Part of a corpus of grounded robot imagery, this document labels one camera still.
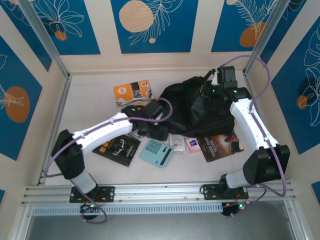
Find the orange circle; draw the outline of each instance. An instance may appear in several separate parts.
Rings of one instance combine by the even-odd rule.
[[[119,12],[121,25],[131,33],[147,30],[154,23],[154,14],[147,4],[140,0],[128,1]]]
[[[4,99],[7,101],[5,104],[6,114],[12,121],[21,124],[27,120],[30,111],[30,100],[26,90],[20,86],[12,86],[6,91]]]
[[[54,36],[60,41],[67,40],[67,35],[63,31],[56,31]]]
[[[253,26],[249,26],[246,30],[244,30],[240,37],[241,46],[245,48],[254,47],[265,25],[266,23],[261,21],[256,23]]]
[[[308,105],[308,99],[306,96],[299,96],[298,99],[296,100],[296,104],[298,106],[299,109],[303,110],[307,107]]]
[[[154,44],[155,42],[156,42],[155,38],[152,37],[152,38],[149,39],[149,43]]]

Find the teal calculator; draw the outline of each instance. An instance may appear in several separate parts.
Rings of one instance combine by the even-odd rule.
[[[150,139],[139,157],[148,163],[164,168],[169,162],[174,148],[159,141]]]

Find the black bag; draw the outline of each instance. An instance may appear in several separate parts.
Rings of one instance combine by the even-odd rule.
[[[169,133],[203,138],[227,134],[234,129],[235,121],[229,111],[230,106],[223,105],[218,99],[201,96],[202,86],[209,76],[195,76],[164,89],[160,98],[170,101],[173,107],[172,116],[162,123]],[[164,107],[165,116],[169,106],[164,101],[159,102]]]

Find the book cover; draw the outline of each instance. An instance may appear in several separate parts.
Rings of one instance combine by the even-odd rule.
[[[234,131],[230,134],[201,137],[198,138],[198,143],[208,163],[244,150]]]
[[[136,81],[113,87],[117,106],[153,99],[149,80]]]
[[[96,147],[92,152],[128,167],[139,145],[139,140],[121,135]]]

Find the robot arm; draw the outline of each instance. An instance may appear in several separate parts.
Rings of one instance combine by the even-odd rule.
[[[127,106],[112,118],[85,130],[74,133],[70,133],[68,130],[60,132],[52,156],[66,144],[79,139],[55,159],[63,177],[78,186],[83,193],[94,198],[94,189],[98,185],[85,169],[84,156],[105,142],[134,130],[138,130],[139,135],[145,135],[160,141],[166,140],[168,138],[166,128],[150,122],[132,119],[156,119],[162,115],[162,111],[163,107],[156,100],[152,100],[148,105],[139,108]]]
[[[290,150],[286,145],[279,145],[267,130],[255,107],[250,108],[251,95],[246,88],[238,87],[235,68],[233,66],[218,67],[212,72],[213,79],[216,79],[218,84],[215,84],[215,81],[212,81],[211,87],[207,84],[205,97],[218,99],[221,104],[229,108],[234,116],[234,132],[240,142],[244,143],[245,148],[252,152],[242,169],[221,176],[218,189],[220,194],[229,198],[240,191],[241,187],[280,179],[280,170],[270,145],[279,158],[283,172],[288,164]]]

